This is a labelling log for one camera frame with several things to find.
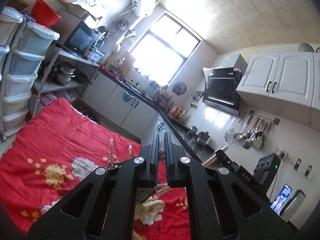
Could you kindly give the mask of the chopsticks pair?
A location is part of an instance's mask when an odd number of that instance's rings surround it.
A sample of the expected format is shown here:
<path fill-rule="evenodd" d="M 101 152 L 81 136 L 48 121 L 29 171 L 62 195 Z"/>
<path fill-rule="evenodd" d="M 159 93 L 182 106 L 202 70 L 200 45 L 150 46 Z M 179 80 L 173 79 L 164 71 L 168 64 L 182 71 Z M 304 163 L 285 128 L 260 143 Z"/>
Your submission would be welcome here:
<path fill-rule="evenodd" d="M 109 154 L 110 154 L 110 162 L 108 165 L 108 169 L 111 170 L 113 168 L 113 150 L 114 150 L 114 139 L 111 138 L 110 140 L 110 150 L 109 150 Z"/>

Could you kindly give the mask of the black perforated utensil basket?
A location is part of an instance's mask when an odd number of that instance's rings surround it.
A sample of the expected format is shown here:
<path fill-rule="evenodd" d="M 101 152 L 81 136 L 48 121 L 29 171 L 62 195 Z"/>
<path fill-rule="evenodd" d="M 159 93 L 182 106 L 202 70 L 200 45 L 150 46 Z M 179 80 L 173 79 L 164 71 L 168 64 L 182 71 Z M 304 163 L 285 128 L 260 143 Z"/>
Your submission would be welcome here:
<path fill-rule="evenodd" d="M 109 162 L 108 164 L 108 169 L 115 169 L 115 168 L 120 168 L 122 167 L 124 161 L 118 162 L 116 161 L 115 163 Z M 154 188 L 142 188 L 139 187 L 137 189 L 137 195 L 136 195 L 136 203 L 143 204 L 149 197 L 154 195 L 156 193 L 156 190 Z"/>

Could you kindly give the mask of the hanging ladles and utensils rack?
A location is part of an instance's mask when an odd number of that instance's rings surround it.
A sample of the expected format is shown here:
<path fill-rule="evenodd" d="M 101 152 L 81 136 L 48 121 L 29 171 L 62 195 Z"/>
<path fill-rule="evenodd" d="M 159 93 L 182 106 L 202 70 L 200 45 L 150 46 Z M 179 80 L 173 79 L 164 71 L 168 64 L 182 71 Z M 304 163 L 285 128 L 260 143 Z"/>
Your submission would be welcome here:
<path fill-rule="evenodd" d="M 225 132 L 225 144 L 222 147 L 223 151 L 226 152 L 236 142 L 242 143 L 243 148 L 246 150 L 251 147 L 259 149 L 264 144 L 271 127 L 278 126 L 280 123 L 280 119 L 278 118 L 267 118 L 256 114 L 253 110 L 250 110 L 248 115 L 244 113 L 238 120 L 238 123 L 244 120 L 245 117 L 247 117 L 247 119 L 240 131 L 237 132 L 235 128 L 231 128 Z"/>

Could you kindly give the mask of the bright kitchen window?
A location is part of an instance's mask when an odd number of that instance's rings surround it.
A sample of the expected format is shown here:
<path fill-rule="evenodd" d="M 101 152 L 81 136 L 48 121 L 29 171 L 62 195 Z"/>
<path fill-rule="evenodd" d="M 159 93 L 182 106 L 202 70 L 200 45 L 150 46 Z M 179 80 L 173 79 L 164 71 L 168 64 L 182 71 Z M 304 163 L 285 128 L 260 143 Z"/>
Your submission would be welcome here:
<path fill-rule="evenodd" d="M 165 13 L 131 50 L 133 67 L 160 86 L 168 85 L 200 43 L 187 27 Z"/>

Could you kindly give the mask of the smartphone with lit screen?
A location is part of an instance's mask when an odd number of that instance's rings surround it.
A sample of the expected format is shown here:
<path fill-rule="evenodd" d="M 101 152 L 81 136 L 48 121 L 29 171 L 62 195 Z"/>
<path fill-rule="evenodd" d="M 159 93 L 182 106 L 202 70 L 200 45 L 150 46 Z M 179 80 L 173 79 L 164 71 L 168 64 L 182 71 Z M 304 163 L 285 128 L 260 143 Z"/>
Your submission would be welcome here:
<path fill-rule="evenodd" d="M 270 208 L 275 212 L 278 213 L 285 202 L 287 201 L 288 197 L 290 196 L 292 192 L 292 188 L 285 184 L 282 188 L 282 190 L 279 192 L 277 197 L 274 199 L 274 201 L 271 203 Z"/>

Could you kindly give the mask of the black kettle on counter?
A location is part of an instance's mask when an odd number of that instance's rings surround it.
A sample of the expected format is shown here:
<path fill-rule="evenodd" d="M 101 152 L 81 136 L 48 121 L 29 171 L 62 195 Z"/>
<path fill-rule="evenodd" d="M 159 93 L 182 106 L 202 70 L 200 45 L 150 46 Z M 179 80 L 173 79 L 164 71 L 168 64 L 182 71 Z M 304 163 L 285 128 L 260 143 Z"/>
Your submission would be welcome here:
<path fill-rule="evenodd" d="M 210 138 L 209 132 L 201 131 L 197 135 L 196 143 L 201 147 L 205 147 L 207 145 L 207 141 L 208 141 L 209 138 Z"/>

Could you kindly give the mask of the red floral quilt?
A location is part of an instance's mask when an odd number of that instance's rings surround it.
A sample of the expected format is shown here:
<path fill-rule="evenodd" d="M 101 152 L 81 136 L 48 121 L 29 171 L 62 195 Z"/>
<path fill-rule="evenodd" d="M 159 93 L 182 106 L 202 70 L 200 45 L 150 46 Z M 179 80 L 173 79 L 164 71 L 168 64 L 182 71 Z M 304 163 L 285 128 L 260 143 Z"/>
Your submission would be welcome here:
<path fill-rule="evenodd" d="M 140 143 L 100 126 L 65 99 L 46 106 L 1 150 L 1 204 L 24 236 L 30 227 L 98 167 L 136 157 Z M 133 239 L 190 239 L 185 189 L 138 204 Z"/>

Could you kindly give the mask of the black range hood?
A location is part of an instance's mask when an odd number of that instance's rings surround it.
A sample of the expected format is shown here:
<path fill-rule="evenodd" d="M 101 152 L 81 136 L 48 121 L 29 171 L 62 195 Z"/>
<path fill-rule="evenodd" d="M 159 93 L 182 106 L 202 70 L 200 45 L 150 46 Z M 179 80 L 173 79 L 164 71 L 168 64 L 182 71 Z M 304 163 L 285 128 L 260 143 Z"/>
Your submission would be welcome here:
<path fill-rule="evenodd" d="M 236 89 L 242 78 L 242 68 L 204 68 L 204 94 L 202 102 L 226 113 L 239 116 L 242 98 Z"/>

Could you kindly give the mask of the metal storage shelf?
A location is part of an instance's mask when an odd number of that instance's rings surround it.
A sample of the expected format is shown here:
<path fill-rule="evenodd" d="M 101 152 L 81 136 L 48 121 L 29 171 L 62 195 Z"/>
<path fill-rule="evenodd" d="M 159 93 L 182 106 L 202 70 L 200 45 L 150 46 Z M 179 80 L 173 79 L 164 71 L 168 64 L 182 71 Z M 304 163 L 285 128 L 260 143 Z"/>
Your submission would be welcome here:
<path fill-rule="evenodd" d="M 46 60 L 33 83 L 35 101 L 30 110 L 31 116 L 36 115 L 42 94 L 87 85 L 91 75 L 99 68 L 99 64 L 92 59 L 75 56 L 59 47 L 49 50 Z"/>

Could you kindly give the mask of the stainless steel pots stack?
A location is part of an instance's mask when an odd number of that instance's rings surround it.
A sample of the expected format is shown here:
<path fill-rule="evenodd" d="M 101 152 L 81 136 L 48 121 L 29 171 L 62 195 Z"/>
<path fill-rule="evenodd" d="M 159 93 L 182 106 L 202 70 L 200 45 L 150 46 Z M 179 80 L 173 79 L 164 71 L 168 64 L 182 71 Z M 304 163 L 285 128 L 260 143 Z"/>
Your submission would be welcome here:
<path fill-rule="evenodd" d="M 56 82 L 59 85 L 68 84 L 75 77 L 76 68 L 69 62 L 59 62 L 55 74 Z"/>

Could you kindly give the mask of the black microwave oven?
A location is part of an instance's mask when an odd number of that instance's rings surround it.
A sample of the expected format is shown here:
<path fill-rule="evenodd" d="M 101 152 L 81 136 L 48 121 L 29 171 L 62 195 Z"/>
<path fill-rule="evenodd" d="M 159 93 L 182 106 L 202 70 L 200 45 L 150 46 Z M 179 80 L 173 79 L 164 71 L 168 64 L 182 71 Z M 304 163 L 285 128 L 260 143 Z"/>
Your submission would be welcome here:
<path fill-rule="evenodd" d="M 85 56 L 89 48 L 97 41 L 97 33 L 83 20 L 67 35 L 62 47 L 79 56 Z"/>

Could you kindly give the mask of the pastel drawer tower right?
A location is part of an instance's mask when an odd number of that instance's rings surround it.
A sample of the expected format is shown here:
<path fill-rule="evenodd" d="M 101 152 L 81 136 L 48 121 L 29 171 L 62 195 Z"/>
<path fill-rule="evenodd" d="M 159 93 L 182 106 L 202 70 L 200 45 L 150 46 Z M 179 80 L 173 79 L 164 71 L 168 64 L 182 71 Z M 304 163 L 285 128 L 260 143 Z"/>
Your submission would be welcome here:
<path fill-rule="evenodd" d="M 60 35 L 37 23 L 22 23 L 10 43 L 1 81 L 1 137 L 17 133 L 28 114 L 31 88 L 46 50 Z"/>

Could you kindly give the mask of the pastel drawer tower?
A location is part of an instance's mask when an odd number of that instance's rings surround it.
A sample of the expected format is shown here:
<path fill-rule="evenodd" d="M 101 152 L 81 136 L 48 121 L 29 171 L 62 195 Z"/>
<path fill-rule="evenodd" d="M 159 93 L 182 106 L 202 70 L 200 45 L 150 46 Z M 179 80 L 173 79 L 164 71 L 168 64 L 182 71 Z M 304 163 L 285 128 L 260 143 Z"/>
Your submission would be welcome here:
<path fill-rule="evenodd" d="M 1 81 L 1 137 L 17 133 L 28 114 L 31 88 L 46 50 L 60 35 L 37 23 L 22 23 L 10 43 Z"/>
<path fill-rule="evenodd" d="M 13 7 L 5 7 L 0 18 L 0 46 L 1 46 L 1 79 L 4 61 L 10 52 L 10 44 L 20 24 L 24 22 L 24 16 Z"/>

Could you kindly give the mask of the red plastic basin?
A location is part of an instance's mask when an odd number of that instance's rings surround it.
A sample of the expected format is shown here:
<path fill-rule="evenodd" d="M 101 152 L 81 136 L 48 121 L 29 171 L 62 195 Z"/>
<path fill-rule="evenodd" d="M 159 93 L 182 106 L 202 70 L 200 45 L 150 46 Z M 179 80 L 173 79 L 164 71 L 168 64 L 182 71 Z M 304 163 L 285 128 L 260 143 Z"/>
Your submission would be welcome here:
<path fill-rule="evenodd" d="M 59 16 L 44 0 L 36 0 L 31 10 L 31 16 L 35 22 L 50 28 L 61 20 Z"/>

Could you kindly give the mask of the round wall exhaust fan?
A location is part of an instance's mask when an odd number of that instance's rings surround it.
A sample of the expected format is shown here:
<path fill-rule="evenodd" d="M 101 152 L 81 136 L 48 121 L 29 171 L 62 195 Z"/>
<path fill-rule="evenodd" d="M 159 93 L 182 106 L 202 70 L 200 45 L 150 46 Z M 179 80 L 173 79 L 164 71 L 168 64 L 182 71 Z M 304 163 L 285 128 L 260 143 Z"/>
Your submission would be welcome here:
<path fill-rule="evenodd" d="M 172 92 L 177 96 L 185 94 L 187 91 L 187 85 L 183 82 L 177 82 L 172 87 Z"/>

